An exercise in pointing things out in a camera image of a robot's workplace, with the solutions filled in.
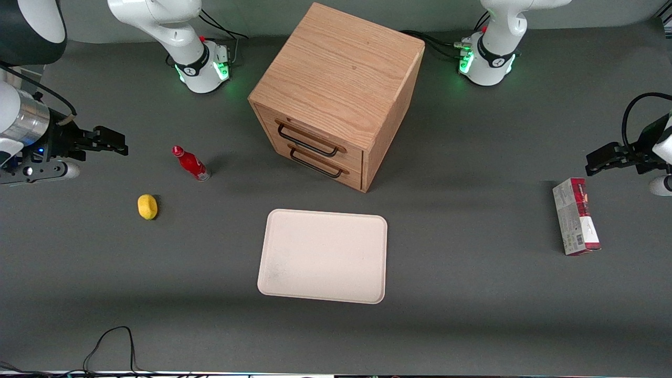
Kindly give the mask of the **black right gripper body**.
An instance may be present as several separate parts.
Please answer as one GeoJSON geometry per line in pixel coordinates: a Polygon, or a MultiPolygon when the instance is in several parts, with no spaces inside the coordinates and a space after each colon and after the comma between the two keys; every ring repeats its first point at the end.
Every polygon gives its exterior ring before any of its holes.
{"type": "Polygon", "coordinates": [[[96,151],[95,139],[99,137],[100,126],[87,131],[77,126],[74,120],[59,125],[52,123],[46,134],[32,145],[33,161],[49,161],[66,158],[85,161],[87,151],[96,151]]]}

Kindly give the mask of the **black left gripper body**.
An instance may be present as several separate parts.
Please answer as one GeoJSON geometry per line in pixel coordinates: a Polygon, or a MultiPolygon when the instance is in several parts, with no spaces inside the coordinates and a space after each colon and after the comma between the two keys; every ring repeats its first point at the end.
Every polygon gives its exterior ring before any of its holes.
{"type": "Polygon", "coordinates": [[[634,143],[629,141],[628,131],[625,131],[625,148],[637,174],[648,174],[654,170],[670,173],[670,115],[664,115],[644,127],[634,143]]]}

